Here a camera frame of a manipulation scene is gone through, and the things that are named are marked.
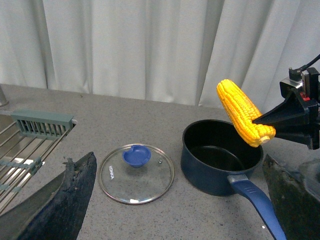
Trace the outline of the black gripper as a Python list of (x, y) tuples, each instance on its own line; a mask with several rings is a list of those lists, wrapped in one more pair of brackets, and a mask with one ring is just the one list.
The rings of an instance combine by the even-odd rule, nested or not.
[(252, 122), (262, 125), (284, 125), (276, 138), (320, 148), (320, 73), (309, 67), (300, 72), (299, 80), (289, 77), (280, 81), (280, 93), (285, 100)]

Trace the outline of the left gripper worn black right finger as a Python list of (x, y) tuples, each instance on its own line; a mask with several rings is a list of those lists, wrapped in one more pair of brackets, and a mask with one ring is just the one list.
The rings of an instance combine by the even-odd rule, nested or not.
[(320, 238), (320, 200), (307, 191), (304, 175), (266, 155), (262, 165), (269, 196), (288, 240)]

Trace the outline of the left gripper worn black left finger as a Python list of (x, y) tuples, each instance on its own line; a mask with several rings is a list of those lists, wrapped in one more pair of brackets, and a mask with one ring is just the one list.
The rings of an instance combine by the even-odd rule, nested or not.
[(97, 159), (68, 158), (65, 170), (0, 217), (2, 240), (75, 240), (92, 196)]

